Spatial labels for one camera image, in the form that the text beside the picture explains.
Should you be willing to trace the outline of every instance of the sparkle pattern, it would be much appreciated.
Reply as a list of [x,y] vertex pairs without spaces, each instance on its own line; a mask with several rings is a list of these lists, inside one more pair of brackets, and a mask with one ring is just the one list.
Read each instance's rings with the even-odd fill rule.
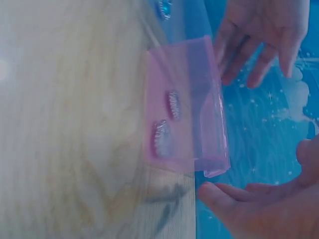
[[173,156],[173,139],[169,125],[165,120],[155,125],[154,145],[157,157],[170,158]]
[[180,120],[180,101],[178,92],[173,90],[168,93],[169,109],[173,120]]
[[159,0],[159,11],[164,20],[169,20],[171,17],[171,6],[170,0]]

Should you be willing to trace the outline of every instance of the translucent plastic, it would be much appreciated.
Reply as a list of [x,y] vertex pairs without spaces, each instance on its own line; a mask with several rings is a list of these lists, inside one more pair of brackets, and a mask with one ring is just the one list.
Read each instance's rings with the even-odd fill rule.
[[[172,117],[171,92],[178,94],[178,119]],[[150,50],[145,96],[148,163],[176,172],[204,171],[206,177],[229,169],[221,84],[209,36]]]
[[[184,40],[196,39],[212,35],[205,2],[203,0],[171,0],[170,19],[163,19],[159,10],[160,0],[145,0],[152,8],[158,23],[163,29],[168,43],[179,43]],[[151,19],[146,24],[153,27]]]

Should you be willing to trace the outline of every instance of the pink plastic pouch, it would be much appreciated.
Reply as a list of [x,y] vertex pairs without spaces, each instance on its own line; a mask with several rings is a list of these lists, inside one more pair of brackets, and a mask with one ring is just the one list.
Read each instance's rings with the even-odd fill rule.
[[209,36],[147,52],[143,156],[176,172],[230,168],[221,83]]

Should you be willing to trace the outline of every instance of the blue patterned background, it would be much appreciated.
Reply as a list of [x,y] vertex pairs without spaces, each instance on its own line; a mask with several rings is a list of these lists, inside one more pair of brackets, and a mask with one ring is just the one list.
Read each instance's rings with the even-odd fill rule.
[[[211,30],[216,32],[225,0],[206,0],[205,5]],[[207,180],[241,188],[251,182],[281,184],[299,174],[297,143],[319,131],[318,13],[318,1],[313,1],[309,33],[291,79],[283,76],[276,61],[261,87],[249,90],[245,81],[253,67],[250,61],[234,83],[223,89],[231,169],[212,179],[197,172],[196,187]],[[196,225],[198,239],[232,238],[199,200]]]

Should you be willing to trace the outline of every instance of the hand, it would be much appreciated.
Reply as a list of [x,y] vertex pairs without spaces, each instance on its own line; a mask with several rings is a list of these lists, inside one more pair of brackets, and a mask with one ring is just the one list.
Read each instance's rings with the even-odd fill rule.
[[319,238],[319,135],[297,147],[299,177],[273,186],[242,190],[205,183],[198,195],[236,238]]
[[284,75],[291,77],[308,31],[309,9],[310,0],[228,0],[214,43],[223,84],[231,83],[262,43],[247,86],[261,84],[277,55]]

